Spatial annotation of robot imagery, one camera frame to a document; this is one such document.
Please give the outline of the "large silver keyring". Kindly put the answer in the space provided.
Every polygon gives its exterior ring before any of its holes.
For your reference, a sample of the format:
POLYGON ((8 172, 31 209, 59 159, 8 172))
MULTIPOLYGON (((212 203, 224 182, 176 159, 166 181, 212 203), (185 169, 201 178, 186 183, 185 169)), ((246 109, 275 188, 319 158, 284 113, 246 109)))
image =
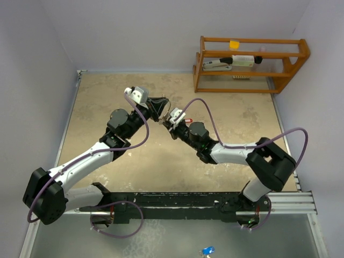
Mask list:
POLYGON ((168 101, 166 106, 163 108, 163 111, 161 113, 161 116, 159 117, 159 124, 162 125, 166 120, 169 118, 171 109, 171 102, 168 101))

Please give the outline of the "red key tag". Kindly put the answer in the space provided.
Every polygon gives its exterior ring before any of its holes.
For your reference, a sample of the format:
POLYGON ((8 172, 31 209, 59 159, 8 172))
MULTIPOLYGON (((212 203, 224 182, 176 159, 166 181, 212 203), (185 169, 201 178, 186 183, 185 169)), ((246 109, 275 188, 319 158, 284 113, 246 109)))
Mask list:
POLYGON ((192 122, 193 122, 193 120, 192 120, 191 118, 186 118, 186 119, 184 119, 184 121, 185 121, 186 123, 192 123, 192 122))

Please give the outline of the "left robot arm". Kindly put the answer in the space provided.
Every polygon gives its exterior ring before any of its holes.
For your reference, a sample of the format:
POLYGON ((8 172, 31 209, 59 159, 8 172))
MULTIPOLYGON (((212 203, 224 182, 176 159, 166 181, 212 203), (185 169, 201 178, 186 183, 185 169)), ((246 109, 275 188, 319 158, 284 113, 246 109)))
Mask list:
POLYGON ((49 170, 42 167, 34 170, 23 196, 23 202, 29 208, 27 221, 34 223, 40 220, 49 225, 60 218, 71 201, 67 192, 94 170, 133 149, 128 140, 142 126, 148 127, 149 119, 159 121, 168 103, 166 97, 147 98, 141 105, 130 102, 133 111, 112 111, 104 135, 83 154, 49 170))

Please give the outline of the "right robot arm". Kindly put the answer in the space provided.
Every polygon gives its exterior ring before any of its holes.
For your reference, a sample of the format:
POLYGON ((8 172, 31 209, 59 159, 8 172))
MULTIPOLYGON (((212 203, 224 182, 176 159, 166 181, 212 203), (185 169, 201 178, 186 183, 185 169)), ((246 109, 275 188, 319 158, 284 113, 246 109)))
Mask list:
POLYGON ((165 121, 162 125, 174 140, 180 139, 193 148, 204 163, 233 163, 251 168, 256 177, 244 186, 239 197, 239 204, 244 210, 252 210, 265 194, 282 191, 296 168, 294 158, 275 143, 259 146, 268 142, 268 138, 263 137, 244 148, 238 145, 229 145, 229 148, 225 148, 218 140, 210 137, 202 122, 187 125, 182 121, 174 125, 165 121))

